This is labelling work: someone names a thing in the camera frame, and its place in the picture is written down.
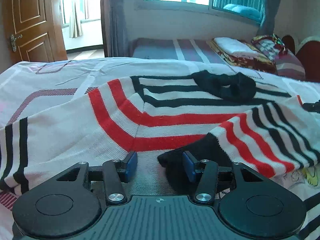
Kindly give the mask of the striped knit sweater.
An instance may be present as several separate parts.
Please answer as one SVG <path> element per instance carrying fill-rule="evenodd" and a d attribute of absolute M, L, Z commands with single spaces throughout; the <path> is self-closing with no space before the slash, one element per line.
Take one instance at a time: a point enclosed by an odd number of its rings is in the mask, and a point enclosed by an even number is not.
<path fill-rule="evenodd" d="M 1 190 L 23 194 L 66 168 L 128 152 L 241 162 L 271 178 L 319 163 L 319 114 L 238 73 L 122 77 L 1 129 Z"/>

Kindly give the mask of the checkered pillow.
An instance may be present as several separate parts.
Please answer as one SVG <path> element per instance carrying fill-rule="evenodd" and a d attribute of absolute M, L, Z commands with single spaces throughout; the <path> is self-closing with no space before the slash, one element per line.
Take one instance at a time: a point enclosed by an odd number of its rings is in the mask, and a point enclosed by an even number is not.
<path fill-rule="evenodd" d="M 277 35 L 256 36 L 251 43 L 276 65 L 279 76 L 305 80 L 302 63 Z"/>

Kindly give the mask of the red white headboard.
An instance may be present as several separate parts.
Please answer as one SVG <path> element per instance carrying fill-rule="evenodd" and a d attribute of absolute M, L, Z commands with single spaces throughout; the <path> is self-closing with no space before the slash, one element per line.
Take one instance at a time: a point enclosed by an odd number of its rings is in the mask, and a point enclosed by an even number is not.
<path fill-rule="evenodd" d="M 282 38 L 284 44 L 295 54 L 305 69 L 306 81 L 319 83 L 320 76 L 320 42 L 319 36 L 310 36 L 302 42 L 291 35 L 285 35 Z"/>

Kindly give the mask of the red patterned blanket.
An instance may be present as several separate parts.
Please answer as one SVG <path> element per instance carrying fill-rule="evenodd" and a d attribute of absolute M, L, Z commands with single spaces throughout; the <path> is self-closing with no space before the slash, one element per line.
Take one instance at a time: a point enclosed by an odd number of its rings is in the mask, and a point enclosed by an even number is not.
<path fill-rule="evenodd" d="M 247 43 L 244 40 L 238 40 L 246 45 L 248 45 L 251 49 L 257 51 L 259 56 L 257 57 L 234 57 L 232 55 L 227 54 L 223 50 L 221 50 L 211 39 L 207 41 L 208 46 L 215 51 L 224 61 L 226 61 L 230 66 L 242 67 L 247 69 L 258 70 L 261 72 L 266 72 L 270 74 L 277 74 L 276 65 L 270 61 L 261 51 Z"/>

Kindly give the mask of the folded white towel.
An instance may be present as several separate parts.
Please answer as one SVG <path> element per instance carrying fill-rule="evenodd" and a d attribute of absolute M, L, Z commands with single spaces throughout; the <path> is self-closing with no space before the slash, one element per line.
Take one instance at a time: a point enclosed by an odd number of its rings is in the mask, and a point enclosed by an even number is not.
<path fill-rule="evenodd" d="M 234 57 L 257 57 L 259 53 L 248 45 L 228 37 L 216 37 L 215 44 L 224 52 Z"/>

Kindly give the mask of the grey right curtain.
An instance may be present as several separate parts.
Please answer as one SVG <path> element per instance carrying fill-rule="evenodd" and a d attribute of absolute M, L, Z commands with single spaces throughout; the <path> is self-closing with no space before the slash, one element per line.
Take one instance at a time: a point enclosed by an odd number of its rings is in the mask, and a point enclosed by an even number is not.
<path fill-rule="evenodd" d="M 257 35 L 272 35 L 281 0 L 263 0 L 263 18 Z"/>

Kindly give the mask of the grey curtain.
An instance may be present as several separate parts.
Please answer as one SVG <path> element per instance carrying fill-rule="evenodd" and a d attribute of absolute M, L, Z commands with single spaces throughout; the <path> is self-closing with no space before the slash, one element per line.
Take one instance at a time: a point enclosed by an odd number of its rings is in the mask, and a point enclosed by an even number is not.
<path fill-rule="evenodd" d="M 272 35 L 281 0 L 263 0 L 263 18 L 257 35 Z"/>
<path fill-rule="evenodd" d="M 129 56 L 124 0 L 100 0 L 100 9 L 105 56 Z"/>

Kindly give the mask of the patterned bed sheet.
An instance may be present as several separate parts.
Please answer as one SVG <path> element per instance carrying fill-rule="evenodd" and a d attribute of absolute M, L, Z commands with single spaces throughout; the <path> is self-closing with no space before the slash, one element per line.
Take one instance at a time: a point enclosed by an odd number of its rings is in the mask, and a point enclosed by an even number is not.
<path fill-rule="evenodd" d="M 20 62 L 1 74 L 1 129 L 75 100 L 115 79 L 188 76 L 203 70 L 216 75 L 244 74 L 254 81 L 298 95 L 302 104 L 319 101 L 317 83 L 224 64 L 126 57 L 53 63 Z M 94 239 L 221 239 L 210 229 L 212 222 L 204 220 L 206 208 L 189 199 L 196 190 L 196 184 L 189 181 L 183 164 L 175 170 L 162 166 L 158 154 L 136 153 L 136 172 L 128 183 L 122 184 L 128 201 L 122 207 L 114 205 L 107 208 L 107 217 L 103 221 L 105 228 Z M 124 160 L 125 157 L 111 160 Z M 304 203 L 306 218 L 298 239 L 319 239 L 319 163 L 268 179 Z M 21 195 L 1 190 L 1 239 L 15 239 L 12 210 Z"/>

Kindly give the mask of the beige balcony curtain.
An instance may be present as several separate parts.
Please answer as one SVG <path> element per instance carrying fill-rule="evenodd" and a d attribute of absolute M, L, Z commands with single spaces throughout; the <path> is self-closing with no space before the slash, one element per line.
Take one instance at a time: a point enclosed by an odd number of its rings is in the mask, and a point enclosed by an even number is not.
<path fill-rule="evenodd" d="M 78 0 L 71 0 L 71 14 L 69 18 L 69 37 L 78 38 L 82 36 L 81 20 L 78 14 Z"/>

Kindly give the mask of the brown wooden door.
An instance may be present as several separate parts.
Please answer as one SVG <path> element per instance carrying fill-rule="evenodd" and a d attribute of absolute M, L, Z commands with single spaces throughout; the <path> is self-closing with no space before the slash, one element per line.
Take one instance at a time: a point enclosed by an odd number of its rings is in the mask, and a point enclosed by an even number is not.
<path fill-rule="evenodd" d="M 4 33 L 13 63 L 55 62 L 67 59 L 59 0 L 2 0 Z M 16 40 L 14 53 L 10 35 Z"/>

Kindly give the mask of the grey left curtain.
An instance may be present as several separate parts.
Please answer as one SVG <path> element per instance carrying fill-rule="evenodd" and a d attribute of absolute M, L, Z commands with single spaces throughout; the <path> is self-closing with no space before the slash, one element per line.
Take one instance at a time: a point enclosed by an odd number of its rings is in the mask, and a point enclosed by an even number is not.
<path fill-rule="evenodd" d="M 129 56 L 124 0 L 100 0 L 100 9 L 105 56 Z"/>

